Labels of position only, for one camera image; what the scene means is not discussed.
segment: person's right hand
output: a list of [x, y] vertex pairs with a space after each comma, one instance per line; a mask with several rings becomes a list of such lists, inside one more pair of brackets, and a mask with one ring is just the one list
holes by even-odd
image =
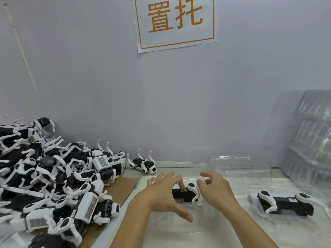
[[225, 213], [227, 210], [240, 207], [233, 195], [228, 180], [225, 180], [221, 174], [216, 172], [203, 171], [200, 173], [203, 177], [208, 177], [205, 181], [197, 180], [198, 187], [204, 199], [215, 209]]

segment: forearm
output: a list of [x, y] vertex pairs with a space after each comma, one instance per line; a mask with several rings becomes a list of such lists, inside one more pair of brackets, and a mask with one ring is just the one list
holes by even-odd
[[110, 248], [143, 247], [150, 213], [151, 210], [145, 202], [133, 198]]
[[279, 248], [264, 230], [240, 206], [224, 212], [243, 248]]

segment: chinese character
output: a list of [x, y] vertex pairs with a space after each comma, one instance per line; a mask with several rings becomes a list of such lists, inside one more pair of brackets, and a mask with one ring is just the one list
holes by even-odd
[[201, 24], [202, 23], [202, 18], [200, 18], [200, 21], [199, 22], [194, 22], [194, 12], [199, 10], [199, 9], [202, 9], [202, 6], [200, 7], [197, 7], [197, 8], [193, 8], [193, 1], [194, 0], [185, 0], [186, 3], [188, 2], [191, 2], [191, 10], [186, 12], [186, 14], [191, 14], [191, 23], [192, 25], [198, 25], [198, 24]]
[[153, 30], [150, 30], [149, 33], [173, 29], [172, 27], [169, 28], [169, 26], [168, 26], [168, 14], [162, 14], [162, 13], [170, 12], [170, 10], [168, 9], [168, 10], [161, 11], [161, 9], [163, 9], [163, 8], [169, 8], [169, 1], [148, 5], [149, 11], [158, 10], [157, 12], [148, 14], [148, 16], [156, 15], [156, 16], [152, 16]]
[[183, 27], [183, 15], [185, 15], [185, 11], [183, 12], [182, 9], [185, 7], [186, 5], [182, 5], [182, 0], [179, 0], [179, 5], [175, 7], [175, 9], [179, 9], [179, 16], [176, 17], [176, 21], [180, 19], [180, 25], [177, 27], [178, 29]]

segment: white paper sign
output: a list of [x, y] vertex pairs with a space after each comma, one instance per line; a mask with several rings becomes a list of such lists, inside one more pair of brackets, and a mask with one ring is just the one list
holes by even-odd
[[138, 52], [218, 41], [216, 0], [132, 0]]

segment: white cable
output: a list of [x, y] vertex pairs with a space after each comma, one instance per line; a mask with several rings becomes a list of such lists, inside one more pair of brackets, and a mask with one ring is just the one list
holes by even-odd
[[22, 57], [23, 57], [23, 60], [24, 60], [24, 63], [25, 65], [27, 66], [27, 71], [29, 72], [29, 75], [31, 77], [31, 81], [33, 83], [33, 86], [37, 92], [37, 95], [38, 95], [38, 98], [39, 100], [41, 101], [40, 99], [40, 96], [39, 96], [39, 93], [38, 93], [38, 90], [37, 90], [37, 86], [34, 82], [34, 78], [32, 77], [32, 73], [31, 73], [31, 70], [30, 70], [30, 67], [29, 67], [29, 64], [27, 63], [27, 58], [25, 56], [25, 53], [24, 53], [24, 50], [23, 50], [23, 46], [22, 46], [22, 42], [19, 38], [19, 34], [17, 33], [17, 29], [14, 25], [14, 20], [13, 20], [13, 17], [12, 17], [12, 14], [10, 13], [10, 10], [8, 8], [8, 5], [6, 3], [6, 0], [2, 0], [2, 3], [3, 3], [3, 6], [5, 7], [6, 9], [6, 12], [7, 12], [7, 16], [8, 16], [8, 20], [9, 20], [9, 23], [10, 23], [10, 26], [13, 28], [13, 31], [14, 31], [14, 34], [15, 34], [15, 38], [16, 38], [16, 41], [17, 41], [17, 44], [19, 45], [19, 50], [21, 51], [21, 54], [22, 54]]

